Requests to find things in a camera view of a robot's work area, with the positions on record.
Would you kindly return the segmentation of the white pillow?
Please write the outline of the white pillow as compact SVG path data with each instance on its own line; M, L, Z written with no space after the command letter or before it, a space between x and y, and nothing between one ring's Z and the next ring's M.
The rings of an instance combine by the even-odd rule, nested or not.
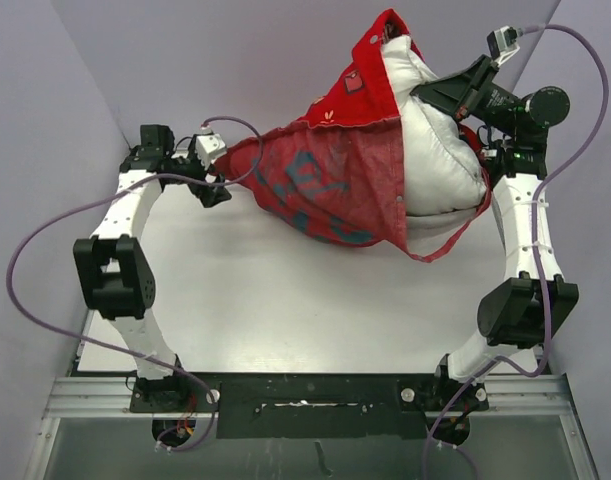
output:
M459 125L412 94L438 76L412 50L411 37L387 41L381 56L402 125L407 248L425 256L475 217L487 186Z

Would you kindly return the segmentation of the red printed pillowcase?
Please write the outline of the red printed pillowcase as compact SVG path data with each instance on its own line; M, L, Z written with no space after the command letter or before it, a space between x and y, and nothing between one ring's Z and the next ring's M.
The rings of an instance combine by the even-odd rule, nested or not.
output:
M410 253L401 118L381 56L381 47L401 35L411 37L401 17L382 12L326 95L288 125L230 147L216 170L249 189L262 209L314 239L351 247L386 241ZM412 50L424 61L413 39ZM481 166L479 140L458 125ZM482 173L487 192L475 217L422 262L446 255L489 207L489 180Z

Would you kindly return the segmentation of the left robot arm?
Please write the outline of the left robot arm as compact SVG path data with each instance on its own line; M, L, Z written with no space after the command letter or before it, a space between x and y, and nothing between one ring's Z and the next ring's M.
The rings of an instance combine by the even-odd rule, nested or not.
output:
M135 396L175 411L187 402L189 381L178 374L180 360L154 317L156 283L140 237L164 188L184 178L191 179L192 193L206 208L230 199L221 177L207 180L226 145L207 125L191 137L184 156L177 155L174 134L165 125L141 126L140 138L119 166L117 199L91 236L74 243L73 255L87 307L135 354Z

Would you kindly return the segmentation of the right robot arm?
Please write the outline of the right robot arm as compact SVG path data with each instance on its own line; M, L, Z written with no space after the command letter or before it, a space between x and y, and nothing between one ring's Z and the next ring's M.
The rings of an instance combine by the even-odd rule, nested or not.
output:
M518 97L494 78L507 55L483 55L470 67L414 89L414 96L456 121L470 116L502 139L481 151L491 204L505 253L499 286L479 303L477 330L446 355L430 384L433 402L454 408L466 382L482 380L500 362L540 345L550 353L553 336L579 299L554 254L547 218L546 152L551 127L566 119L570 101L558 87Z

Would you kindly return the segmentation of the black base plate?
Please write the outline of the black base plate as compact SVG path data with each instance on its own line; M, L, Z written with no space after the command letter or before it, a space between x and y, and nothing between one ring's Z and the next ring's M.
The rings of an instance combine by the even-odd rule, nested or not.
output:
M489 408L482 385L462 390L439 374L201 374L203 386L173 375L137 379L129 410L151 414L152 431L174 445L162 416L206 415L219 439L355 439L396 436L423 439L433 415L446 410L438 439L463 442L469 417Z

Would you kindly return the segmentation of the aluminium frame rail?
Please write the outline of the aluminium frame rail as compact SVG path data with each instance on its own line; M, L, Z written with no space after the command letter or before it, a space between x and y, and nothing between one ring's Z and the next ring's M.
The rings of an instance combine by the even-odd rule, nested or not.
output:
M557 415L572 409L565 379L544 375L491 375L461 391L458 385L437 387L430 374L307 375L216 374L205 378L208 390L190 389L183 402L142 400L132 379L69 377L55 382L48 398L48 418L101 418L135 415L172 418L208 415L221 407L260 414L269 408L348 407L367 413L381 406L420 411L433 417L446 410L455 416L474 413Z

